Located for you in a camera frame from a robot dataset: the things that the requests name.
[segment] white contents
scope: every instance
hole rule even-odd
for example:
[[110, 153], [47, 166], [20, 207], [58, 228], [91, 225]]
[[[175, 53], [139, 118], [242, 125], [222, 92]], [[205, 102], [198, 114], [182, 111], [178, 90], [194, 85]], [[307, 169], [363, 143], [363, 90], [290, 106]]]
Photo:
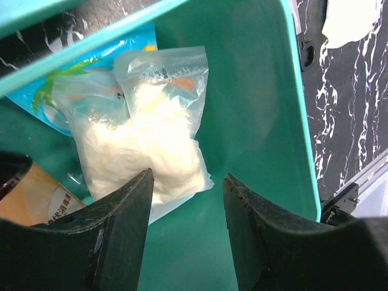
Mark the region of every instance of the white contents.
[[213, 186], [198, 142], [189, 135], [185, 110], [155, 86], [139, 86], [148, 96], [133, 118], [118, 126], [88, 121], [81, 162], [89, 190], [100, 199], [147, 168], [153, 170], [154, 203], [166, 203]]
[[327, 48], [363, 39], [380, 18], [381, 8], [381, 0], [329, 0], [322, 29], [329, 40]]

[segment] white object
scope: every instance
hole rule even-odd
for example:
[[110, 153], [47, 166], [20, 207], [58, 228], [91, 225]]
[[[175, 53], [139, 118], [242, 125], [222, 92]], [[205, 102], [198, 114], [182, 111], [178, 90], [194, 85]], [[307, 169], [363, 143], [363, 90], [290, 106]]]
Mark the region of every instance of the white object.
[[361, 217], [388, 216], [388, 171], [382, 174], [365, 191], [352, 215]]
[[363, 39], [379, 20], [382, 0], [329, 0], [322, 33], [327, 48], [342, 47]]

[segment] black marble surface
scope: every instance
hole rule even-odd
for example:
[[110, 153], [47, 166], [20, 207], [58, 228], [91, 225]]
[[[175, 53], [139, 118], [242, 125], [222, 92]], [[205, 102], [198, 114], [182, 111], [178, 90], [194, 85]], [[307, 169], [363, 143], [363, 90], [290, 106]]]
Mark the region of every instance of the black marble surface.
[[[0, 76], [71, 45], [157, 0], [92, 0], [0, 40]], [[322, 199], [388, 148], [388, 3], [362, 40], [327, 49], [327, 0], [298, 0], [302, 30], [316, 47], [303, 73], [316, 179]]]

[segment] blue package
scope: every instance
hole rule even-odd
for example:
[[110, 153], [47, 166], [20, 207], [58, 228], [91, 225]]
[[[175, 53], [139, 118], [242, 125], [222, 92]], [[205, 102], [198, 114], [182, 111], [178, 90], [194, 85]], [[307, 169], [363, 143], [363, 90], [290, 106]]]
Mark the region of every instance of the blue package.
[[154, 24], [146, 24], [7, 94], [8, 99], [57, 131], [71, 136], [69, 122], [52, 100], [53, 80], [112, 70], [115, 56], [127, 50], [156, 50]]

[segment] white paper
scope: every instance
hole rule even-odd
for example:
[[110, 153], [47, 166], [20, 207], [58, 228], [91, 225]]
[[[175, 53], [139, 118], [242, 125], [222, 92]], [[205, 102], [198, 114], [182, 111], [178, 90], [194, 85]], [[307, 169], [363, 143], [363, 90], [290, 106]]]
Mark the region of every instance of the white paper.
[[329, 40], [327, 48], [363, 39], [379, 20], [382, 6], [382, 0], [328, 0], [322, 29]]

